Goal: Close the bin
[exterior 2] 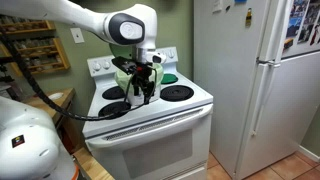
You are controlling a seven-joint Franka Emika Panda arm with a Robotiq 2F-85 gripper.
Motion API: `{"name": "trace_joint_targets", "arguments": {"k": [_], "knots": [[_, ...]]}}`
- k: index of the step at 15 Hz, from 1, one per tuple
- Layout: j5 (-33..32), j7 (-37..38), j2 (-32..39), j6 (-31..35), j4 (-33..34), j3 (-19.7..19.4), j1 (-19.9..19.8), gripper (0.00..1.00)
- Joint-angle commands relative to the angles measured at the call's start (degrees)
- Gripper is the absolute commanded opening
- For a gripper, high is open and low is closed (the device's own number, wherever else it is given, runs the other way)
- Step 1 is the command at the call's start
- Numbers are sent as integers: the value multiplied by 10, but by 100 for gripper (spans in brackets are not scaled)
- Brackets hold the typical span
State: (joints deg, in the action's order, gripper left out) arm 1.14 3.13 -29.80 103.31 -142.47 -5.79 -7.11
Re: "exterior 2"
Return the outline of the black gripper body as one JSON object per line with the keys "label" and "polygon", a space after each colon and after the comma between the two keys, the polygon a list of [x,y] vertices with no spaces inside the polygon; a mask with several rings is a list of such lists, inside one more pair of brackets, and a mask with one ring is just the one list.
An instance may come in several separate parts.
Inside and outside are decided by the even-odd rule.
{"label": "black gripper body", "polygon": [[149,80],[149,77],[151,75],[152,75],[152,69],[148,66],[138,66],[136,68],[136,72],[132,79],[132,85],[139,86],[139,91],[142,91],[143,95],[147,87],[152,88],[151,94],[154,90],[155,82]]}

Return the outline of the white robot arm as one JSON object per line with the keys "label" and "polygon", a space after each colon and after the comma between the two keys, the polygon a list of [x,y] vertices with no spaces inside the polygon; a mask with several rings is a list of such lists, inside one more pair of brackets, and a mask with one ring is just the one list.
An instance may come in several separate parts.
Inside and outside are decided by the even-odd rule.
{"label": "white robot arm", "polygon": [[[121,11],[98,13],[69,0],[1,0],[3,15],[73,24],[101,40],[133,46],[133,64],[125,71],[130,85],[148,101],[155,89],[152,65],[166,57],[156,51],[157,13],[143,4]],[[79,174],[63,146],[52,118],[43,110],[0,98],[0,180],[76,180]]]}

